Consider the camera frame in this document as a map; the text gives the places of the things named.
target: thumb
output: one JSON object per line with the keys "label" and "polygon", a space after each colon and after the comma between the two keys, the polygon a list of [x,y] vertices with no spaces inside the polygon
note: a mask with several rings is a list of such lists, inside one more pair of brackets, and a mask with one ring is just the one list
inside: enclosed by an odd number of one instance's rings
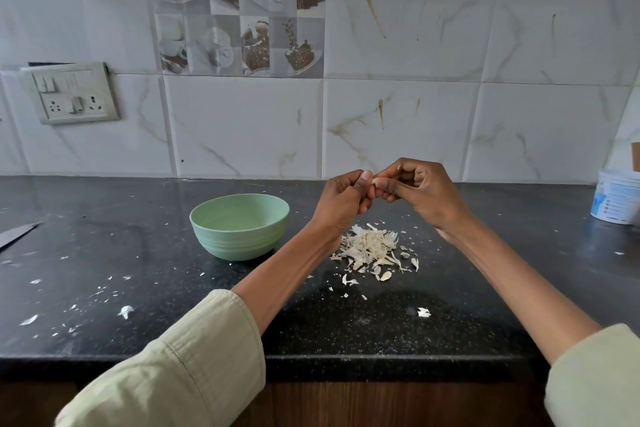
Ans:
{"label": "thumb", "polygon": [[377,177],[371,182],[376,188],[382,189],[389,194],[394,194],[397,197],[401,197],[405,201],[412,203],[413,193],[415,188],[407,186],[406,184],[396,181],[395,179],[389,179],[386,177]]}
{"label": "thumb", "polygon": [[367,189],[369,189],[369,186],[371,185],[372,177],[373,177],[373,172],[364,171],[360,175],[358,180],[353,184],[353,187],[355,188],[356,191],[358,191],[358,194],[360,195],[360,197],[363,197],[365,196],[365,194],[367,194]]}

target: knife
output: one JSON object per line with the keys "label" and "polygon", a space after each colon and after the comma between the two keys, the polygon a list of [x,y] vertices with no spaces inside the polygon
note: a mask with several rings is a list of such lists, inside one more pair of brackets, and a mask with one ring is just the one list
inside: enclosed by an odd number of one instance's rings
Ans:
{"label": "knife", "polygon": [[29,233],[32,229],[37,227],[40,223],[31,223],[30,225],[24,225],[22,227],[17,227],[12,230],[7,230],[3,233],[0,233],[0,250],[2,250],[5,246],[11,244],[16,241],[18,238],[23,236],[24,234]]}

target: white plastic tub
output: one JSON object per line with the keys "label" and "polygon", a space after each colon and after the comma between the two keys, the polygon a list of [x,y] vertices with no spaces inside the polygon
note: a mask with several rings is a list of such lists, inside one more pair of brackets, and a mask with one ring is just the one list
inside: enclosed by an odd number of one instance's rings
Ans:
{"label": "white plastic tub", "polygon": [[606,169],[598,172],[591,216],[631,225],[640,221],[640,172]]}

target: light green sleeve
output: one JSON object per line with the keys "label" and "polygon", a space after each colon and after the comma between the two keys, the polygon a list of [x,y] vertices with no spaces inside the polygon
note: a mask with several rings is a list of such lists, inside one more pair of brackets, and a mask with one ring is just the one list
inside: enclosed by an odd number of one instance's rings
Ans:
{"label": "light green sleeve", "polygon": [[87,385],[56,426],[228,426],[264,382],[249,309],[233,292],[212,291],[139,354]]}
{"label": "light green sleeve", "polygon": [[619,324],[580,341],[551,368],[545,406],[556,427],[640,426],[640,339]]}

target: green bowl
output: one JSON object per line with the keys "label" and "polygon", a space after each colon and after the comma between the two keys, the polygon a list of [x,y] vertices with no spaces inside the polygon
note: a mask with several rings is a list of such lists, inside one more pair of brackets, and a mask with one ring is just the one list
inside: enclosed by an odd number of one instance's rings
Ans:
{"label": "green bowl", "polygon": [[289,205],[268,194],[230,194],[196,206],[193,231],[212,255],[245,261],[267,253],[284,234]]}

